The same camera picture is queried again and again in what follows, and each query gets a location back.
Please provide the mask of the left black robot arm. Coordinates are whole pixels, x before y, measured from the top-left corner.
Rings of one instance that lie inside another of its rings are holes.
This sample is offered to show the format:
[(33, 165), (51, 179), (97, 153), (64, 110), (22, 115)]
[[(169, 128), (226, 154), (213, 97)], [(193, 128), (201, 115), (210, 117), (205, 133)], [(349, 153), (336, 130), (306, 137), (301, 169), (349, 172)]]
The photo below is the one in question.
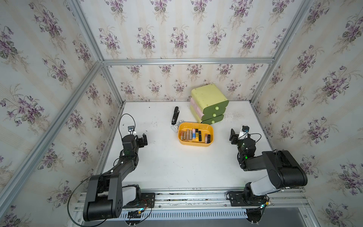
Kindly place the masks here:
[(83, 219), (96, 221), (118, 218), (124, 206), (141, 202), (139, 185), (123, 186), (125, 177), (134, 171), (139, 162), (139, 149), (147, 145), (147, 136), (127, 135), (122, 138), (123, 150), (117, 164), (109, 171), (94, 175), (88, 183)]

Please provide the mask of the beige matte lipstick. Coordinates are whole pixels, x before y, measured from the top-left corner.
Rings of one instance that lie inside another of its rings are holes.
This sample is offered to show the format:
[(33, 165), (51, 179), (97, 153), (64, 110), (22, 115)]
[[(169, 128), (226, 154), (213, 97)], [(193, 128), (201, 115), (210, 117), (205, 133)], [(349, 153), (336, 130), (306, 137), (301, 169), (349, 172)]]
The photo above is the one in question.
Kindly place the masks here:
[(190, 139), (190, 130), (186, 131), (186, 140), (189, 141)]

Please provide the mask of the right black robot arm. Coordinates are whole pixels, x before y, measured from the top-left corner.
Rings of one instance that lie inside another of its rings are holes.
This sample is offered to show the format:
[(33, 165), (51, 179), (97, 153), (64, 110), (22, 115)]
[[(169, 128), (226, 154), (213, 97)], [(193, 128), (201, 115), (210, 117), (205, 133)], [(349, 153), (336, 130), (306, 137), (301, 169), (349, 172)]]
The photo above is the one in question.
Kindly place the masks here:
[(257, 141), (251, 138), (249, 127), (243, 126), (237, 134), (233, 129), (229, 141), (238, 149), (237, 161), (245, 171), (266, 170), (267, 175), (257, 181), (248, 182), (242, 195), (231, 196), (233, 200), (241, 198), (249, 206), (264, 204), (268, 201), (268, 194), (284, 188), (303, 187), (308, 178), (303, 168), (287, 150), (263, 151), (256, 156)]

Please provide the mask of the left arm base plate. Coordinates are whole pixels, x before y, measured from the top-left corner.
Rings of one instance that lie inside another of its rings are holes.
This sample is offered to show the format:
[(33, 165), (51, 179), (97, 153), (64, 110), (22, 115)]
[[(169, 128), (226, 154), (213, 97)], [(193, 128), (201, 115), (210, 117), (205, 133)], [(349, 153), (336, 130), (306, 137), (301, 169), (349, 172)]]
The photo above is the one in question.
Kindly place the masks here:
[(141, 196), (137, 195), (137, 198), (126, 205), (125, 208), (154, 208), (155, 206), (155, 193), (141, 193)]

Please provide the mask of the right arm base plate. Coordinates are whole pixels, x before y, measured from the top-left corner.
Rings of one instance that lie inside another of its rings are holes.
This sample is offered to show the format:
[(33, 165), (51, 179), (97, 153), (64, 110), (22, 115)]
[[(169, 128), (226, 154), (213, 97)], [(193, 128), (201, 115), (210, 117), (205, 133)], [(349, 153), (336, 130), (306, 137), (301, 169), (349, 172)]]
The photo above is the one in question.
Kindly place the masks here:
[(244, 191), (228, 191), (226, 199), (232, 207), (264, 207), (268, 203), (267, 196), (255, 196)]

